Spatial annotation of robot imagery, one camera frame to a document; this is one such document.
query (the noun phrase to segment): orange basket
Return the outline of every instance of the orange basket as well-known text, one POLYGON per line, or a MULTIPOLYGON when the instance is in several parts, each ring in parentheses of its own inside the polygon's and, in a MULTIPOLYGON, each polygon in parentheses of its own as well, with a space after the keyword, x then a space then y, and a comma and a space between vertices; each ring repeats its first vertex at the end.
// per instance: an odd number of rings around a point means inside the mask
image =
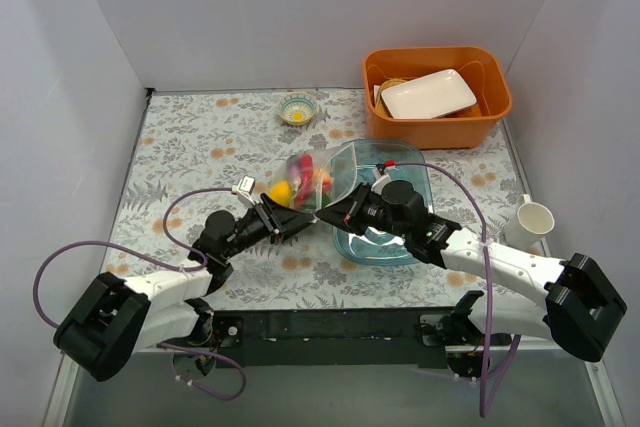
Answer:
POLYGON ((364 60, 367 126, 374 139, 401 139, 420 149, 477 147, 493 126, 511 110, 513 100, 498 60, 480 47, 415 47, 383 49, 364 60), (373 86, 390 79, 415 79, 455 69, 467 82, 478 103, 428 120, 394 119, 375 108, 373 86))

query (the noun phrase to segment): patterned table mat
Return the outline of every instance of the patterned table mat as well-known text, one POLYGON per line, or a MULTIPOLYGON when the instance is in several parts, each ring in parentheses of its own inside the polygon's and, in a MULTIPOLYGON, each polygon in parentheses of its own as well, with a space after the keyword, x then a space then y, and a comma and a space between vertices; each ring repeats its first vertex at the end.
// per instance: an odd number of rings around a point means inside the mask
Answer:
MULTIPOLYGON (((362 90, 311 91, 316 117, 291 127, 276 115, 282 92, 154 95, 142 127, 112 240, 153 257, 179 263, 185 252, 162 233, 162 216, 181 193, 231 186, 244 175, 264 191, 272 173, 290 155, 366 137, 362 90)), ((497 238, 512 214, 522 184, 500 126, 473 150, 425 151, 427 161, 455 174, 469 187, 497 238)), ((464 194, 438 173, 429 173, 436 213, 478 232, 480 225, 464 194)), ((169 227, 192 243, 207 215, 244 208, 227 193, 205 194, 176 207, 169 227)), ((334 248, 331 228, 318 223, 289 245, 262 243, 233 259, 235 272, 207 297, 215 309, 367 308, 455 305, 482 279, 434 266, 356 265, 334 248)), ((111 252, 107 270, 138 275, 156 270, 127 254, 111 252)), ((497 295, 513 295, 502 287, 497 295)))

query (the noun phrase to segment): blue transparent container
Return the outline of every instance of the blue transparent container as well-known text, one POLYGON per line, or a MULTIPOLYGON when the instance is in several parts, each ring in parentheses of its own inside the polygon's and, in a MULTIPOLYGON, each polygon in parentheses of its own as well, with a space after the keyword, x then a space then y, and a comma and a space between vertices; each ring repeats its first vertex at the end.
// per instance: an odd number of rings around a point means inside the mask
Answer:
MULTIPOLYGON (((353 141, 355 146, 356 167, 360 182, 375 182, 376 164, 393 159, 397 162, 424 162, 422 153, 412 144, 402 140, 353 141)), ((335 169, 339 176, 340 169, 335 169)), ((416 192, 422 194, 425 205, 433 212, 433 200, 427 169, 422 166, 403 166, 388 171, 392 180, 408 180, 416 192)), ((359 237, 338 229, 333 229, 333 242, 346 259, 364 265, 407 265, 418 261, 404 248, 404 239, 385 232, 369 228, 359 237)))

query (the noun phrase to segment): white wall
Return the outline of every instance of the white wall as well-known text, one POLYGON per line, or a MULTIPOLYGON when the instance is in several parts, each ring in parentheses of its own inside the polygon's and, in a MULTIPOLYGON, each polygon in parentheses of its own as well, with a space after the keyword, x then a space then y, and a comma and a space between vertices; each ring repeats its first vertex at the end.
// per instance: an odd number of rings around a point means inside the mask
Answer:
POLYGON ((546 0, 508 75, 510 124, 555 255, 594 257, 629 311, 605 355, 640 425, 640 0, 546 0))
POLYGON ((482 45, 511 62, 543 0, 98 0, 159 90, 361 86, 391 46, 482 45))
MULTIPOLYGON (((60 360, 33 276, 55 248, 108 236, 144 90, 95 0, 0 0, 0 52, 0 425, 33 426, 60 360)), ((97 273, 98 250, 45 275, 55 320, 97 273)))

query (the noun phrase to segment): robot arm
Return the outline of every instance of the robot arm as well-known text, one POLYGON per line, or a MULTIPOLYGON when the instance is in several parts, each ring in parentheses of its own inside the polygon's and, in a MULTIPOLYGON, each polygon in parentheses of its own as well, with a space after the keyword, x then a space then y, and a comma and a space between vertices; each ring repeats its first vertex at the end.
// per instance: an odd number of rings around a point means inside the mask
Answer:
MULTIPOLYGON (((477 236, 428 212, 422 196, 407 181, 361 184, 316 216, 357 235, 373 227, 402 236, 407 250, 422 262, 485 276, 477 236)), ((589 362, 602 358, 627 306, 593 259, 581 254, 569 261, 544 258, 500 244, 489 246, 489 256, 494 282, 524 296, 498 302, 493 313, 496 332, 553 339, 589 362)), ((436 323, 440 332, 435 335, 454 342, 479 339, 486 306, 473 306, 482 295, 466 295, 453 314, 436 323)))
MULTIPOLYGON (((218 290, 233 272, 229 259, 263 239, 282 242, 316 219, 283 207, 262 194, 251 198, 254 181, 245 177, 233 189, 248 207, 236 220, 220 210, 207 218, 193 247, 207 257, 206 269, 158 271, 119 279, 98 275, 56 329, 53 343, 96 380, 118 373, 131 354, 164 340, 186 337, 201 345, 211 337, 213 311, 200 299, 218 290)), ((200 265, 191 253, 182 267, 200 265)))
MULTIPOLYGON (((283 207, 268 196, 251 199, 253 179, 234 189, 248 207, 236 220, 227 211, 211 214, 193 247, 203 252, 206 269, 160 271, 118 279, 100 274, 54 335, 54 344, 99 381, 115 375, 132 353, 167 339, 202 345, 215 331, 212 309, 200 299, 219 289, 233 269, 228 260, 270 237, 287 240, 316 218, 363 235, 376 228, 405 239, 418 260, 484 277, 482 246, 456 222, 428 212, 422 196, 406 181, 360 184, 346 198, 311 214, 283 207)), ((602 357, 626 312, 626 304, 590 258, 570 261, 531 256, 499 244, 489 247, 495 282, 522 298, 499 299, 494 330, 552 338, 587 361, 602 357)), ((191 254, 182 265, 198 265, 191 254)), ((434 342, 475 343, 483 335, 486 307, 482 292, 469 292, 452 313, 433 324, 434 342)))

